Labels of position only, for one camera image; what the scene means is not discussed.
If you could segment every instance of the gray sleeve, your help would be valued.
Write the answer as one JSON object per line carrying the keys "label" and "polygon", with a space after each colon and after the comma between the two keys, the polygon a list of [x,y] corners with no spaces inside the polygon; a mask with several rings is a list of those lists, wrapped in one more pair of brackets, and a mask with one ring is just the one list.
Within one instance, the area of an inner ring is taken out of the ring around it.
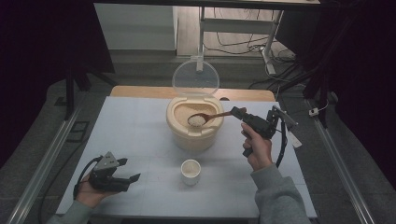
{"label": "gray sleeve", "polygon": [[303,198],[290,177],[283,177],[274,164],[251,174],[261,223],[311,223]]}
{"label": "gray sleeve", "polygon": [[86,224],[92,212],[93,209],[90,207],[78,201],[73,201],[73,204],[62,217],[52,216],[47,224]]}

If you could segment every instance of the spoon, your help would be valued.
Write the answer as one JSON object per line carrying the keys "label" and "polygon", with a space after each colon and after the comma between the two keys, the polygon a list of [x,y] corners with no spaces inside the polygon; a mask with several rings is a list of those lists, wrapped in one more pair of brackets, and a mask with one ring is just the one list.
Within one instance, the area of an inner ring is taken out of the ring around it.
{"label": "spoon", "polygon": [[[245,107],[239,108],[243,113],[247,112],[247,109]],[[207,115],[205,113],[197,113],[194,115],[191,115],[188,119],[187,122],[192,126],[192,127],[201,127],[204,126],[208,121],[214,118],[218,117],[224,117],[224,116],[230,116],[231,111],[216,114],[216,115]]]}

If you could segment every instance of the small cup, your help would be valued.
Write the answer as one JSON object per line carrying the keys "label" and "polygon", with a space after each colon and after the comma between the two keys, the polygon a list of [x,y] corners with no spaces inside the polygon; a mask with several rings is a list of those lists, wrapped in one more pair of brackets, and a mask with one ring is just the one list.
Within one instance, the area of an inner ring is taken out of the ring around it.
{"label": "small cup", "polygon": [[181,164],[182,180],[186,185],[193,186],[200,179],[201,165],[195,160],[186,160]]}

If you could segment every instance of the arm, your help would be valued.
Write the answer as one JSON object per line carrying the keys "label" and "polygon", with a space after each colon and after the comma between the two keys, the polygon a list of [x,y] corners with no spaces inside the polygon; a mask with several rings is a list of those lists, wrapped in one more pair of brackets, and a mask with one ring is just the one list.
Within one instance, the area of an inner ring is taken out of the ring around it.
{"label": "arm", "polygon": [[94,189],[86,175],[79,186],[77,198],[62,217],[52,216],[47,224],[78,224],[87,223],[91,217],[93,209],[107,196],[117,192],[104,192]]}
{"label": "arm", "polygon": [[253,148],[247,161],[253,168],[251,174],[256,186],[256,204],[261,223],[310,223],[303,199],[290,177],[283,177],[272,162],[272,143],[255,133],[248,125],[242,129],[250,138],[244,148]]}

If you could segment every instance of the wooden table edge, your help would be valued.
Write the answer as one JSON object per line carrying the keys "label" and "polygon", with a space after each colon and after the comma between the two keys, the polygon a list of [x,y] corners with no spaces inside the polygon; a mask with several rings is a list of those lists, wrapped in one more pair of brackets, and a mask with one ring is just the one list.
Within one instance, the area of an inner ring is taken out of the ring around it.
{"label": "wooden table edge", "polygon": [[[110,96],[172,99],[178,94],[173,87],[116,86]],[[213,96],[219,100],[227,98],[230,101],[275,101],[274,94],[265,90],[218,89]]]}

